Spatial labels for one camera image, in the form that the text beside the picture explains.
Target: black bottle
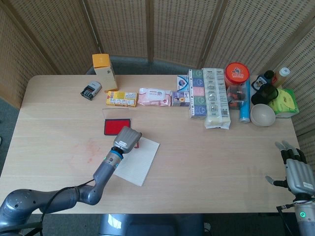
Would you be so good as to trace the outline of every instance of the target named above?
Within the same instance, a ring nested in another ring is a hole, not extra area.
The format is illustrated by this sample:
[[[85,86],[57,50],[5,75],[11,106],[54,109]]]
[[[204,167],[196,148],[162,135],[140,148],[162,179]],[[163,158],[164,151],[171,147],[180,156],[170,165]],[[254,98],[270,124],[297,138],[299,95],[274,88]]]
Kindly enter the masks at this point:
[[[259,75],[257,79],[252,83],[252,88],[258,91],[260,89],[260,86],[264,84],[271,84],[274,74],[275,73],[272,70],[267,70],[263,75]]]

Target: robotic arm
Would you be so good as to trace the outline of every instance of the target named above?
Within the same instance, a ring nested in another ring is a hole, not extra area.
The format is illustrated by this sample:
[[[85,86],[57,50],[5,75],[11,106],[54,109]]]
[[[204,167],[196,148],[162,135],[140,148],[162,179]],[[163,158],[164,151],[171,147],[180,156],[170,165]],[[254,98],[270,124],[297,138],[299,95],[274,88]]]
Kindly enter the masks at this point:
[[[286,178],[285,180],[273,180],[266,176],[266,179],[274,186],[288,188],[295,195],[293,204],[278,206],[277,210],[282,213],[282,209],[294,207],[300,235],[314,236],[315,199],[312,196],[315,194],[315,177],[312,169],[306,163],[301,150],[294,148],[286,141],[283,141],[282,144],[276,142],[276,146],[280,150],[285,164]]]
[[[123,154],[129,153],[141,136],[141,133],[126,126],[123,127],[114,140],[114,146],[93,175],[94,186],[82,184],[64,191],[52,192],[31,189],[19,189],[11,192],[0,207],[0,235],[21,235],[19,234],[21,229],[26,228],[23,227],[24,224],[32,212],[38,208],[41,212],[53,213],[73,208],[77,202],[89,205],[97,204],[109,178],[123,159]]]

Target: black cup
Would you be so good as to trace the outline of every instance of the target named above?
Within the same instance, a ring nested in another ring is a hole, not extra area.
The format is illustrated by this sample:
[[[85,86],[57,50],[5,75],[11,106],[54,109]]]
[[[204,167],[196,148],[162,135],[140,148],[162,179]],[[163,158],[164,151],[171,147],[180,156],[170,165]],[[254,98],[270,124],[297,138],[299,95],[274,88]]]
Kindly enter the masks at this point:
[[[271,100],[278,97],[278,90],[271,84],[264,84],[260,86],[260,89],[252,96],[252,103],[256,104],[266,104]]]

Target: white bowl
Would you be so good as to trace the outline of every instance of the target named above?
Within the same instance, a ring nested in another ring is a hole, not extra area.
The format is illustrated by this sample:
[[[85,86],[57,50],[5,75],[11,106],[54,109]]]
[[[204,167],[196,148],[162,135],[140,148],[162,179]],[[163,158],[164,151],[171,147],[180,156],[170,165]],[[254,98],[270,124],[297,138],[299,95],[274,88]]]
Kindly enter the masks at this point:
[[[276,120],[275,112],[265,104],[257,104],[252,107],[251,121],[257,126],[270,126]]]

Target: red lid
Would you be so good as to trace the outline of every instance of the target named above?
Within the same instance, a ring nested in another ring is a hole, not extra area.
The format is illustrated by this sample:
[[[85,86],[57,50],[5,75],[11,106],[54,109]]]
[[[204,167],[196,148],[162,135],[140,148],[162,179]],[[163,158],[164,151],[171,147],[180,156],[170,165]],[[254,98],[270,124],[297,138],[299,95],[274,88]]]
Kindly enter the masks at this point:
[[[232,84],[239,85],[250,77],[250,72],[244,64],[232,62],[225,68],[225,76]]]

